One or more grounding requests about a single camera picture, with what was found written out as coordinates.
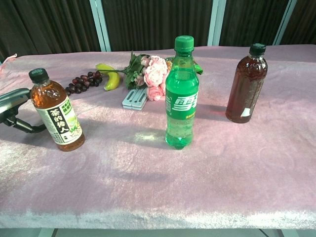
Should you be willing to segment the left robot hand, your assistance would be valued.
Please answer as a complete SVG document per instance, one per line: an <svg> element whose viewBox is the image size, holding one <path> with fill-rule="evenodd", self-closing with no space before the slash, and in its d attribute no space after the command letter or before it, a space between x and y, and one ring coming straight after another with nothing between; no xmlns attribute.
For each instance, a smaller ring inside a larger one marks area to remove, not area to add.
<svg viewBox="0 0 316 237"><path fill-rule="evenodd" d="M0 96L0 122L9 127L14 127L26 133L39 133L46 130L44 124L31 126L29 123L16 117L21 105L28 102L31 90L20 88Z"/></svg>

